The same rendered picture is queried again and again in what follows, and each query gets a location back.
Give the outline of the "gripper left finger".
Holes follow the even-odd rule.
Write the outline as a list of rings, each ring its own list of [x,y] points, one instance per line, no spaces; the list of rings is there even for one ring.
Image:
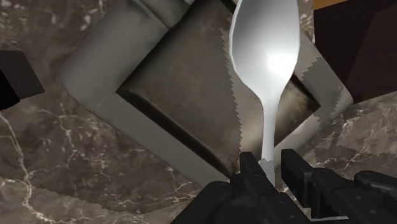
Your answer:
[[[240,173],[213,181],[171,224],[310,224],[298,206],[278,192],[251,152],[240,154]]]

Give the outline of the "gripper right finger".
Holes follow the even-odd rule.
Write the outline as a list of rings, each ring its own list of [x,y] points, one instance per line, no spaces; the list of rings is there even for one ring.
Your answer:
[[[296,151],[281,151],[281,176],[313,218],[346,216],[349,224],[397,224],[397,178],[360,171],[353,180],[314,168]]]

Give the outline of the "silver spoon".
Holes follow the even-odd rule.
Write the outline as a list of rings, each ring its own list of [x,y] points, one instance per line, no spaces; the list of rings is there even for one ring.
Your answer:
[[[300,19],[296,0],[239,0],[230,28],[229,55],[240,80],[263,107],[260,165],[275,182],[274,135],[282,92],[298,60]]]

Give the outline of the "dark robot stand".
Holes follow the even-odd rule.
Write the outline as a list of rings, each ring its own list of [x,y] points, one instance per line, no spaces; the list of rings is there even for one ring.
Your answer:
[[[397,0],[346,0],[314,11],[315,46],[354,102],[397,91]]]

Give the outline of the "grey square sink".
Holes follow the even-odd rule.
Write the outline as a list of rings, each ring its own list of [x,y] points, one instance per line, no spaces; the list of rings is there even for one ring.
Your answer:
[[[263,107],[233,69],[239,0],[117,0],[60,70],[94,115],[200,185],[229,178],[241,151],[260,160]],[[341,114],[352,96],[300,28],[277,110],[274,165]]]

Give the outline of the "black box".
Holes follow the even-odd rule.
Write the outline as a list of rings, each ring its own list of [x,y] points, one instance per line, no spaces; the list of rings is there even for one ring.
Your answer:
[[[0,111],[44,92],[22,51],[0,50]]]

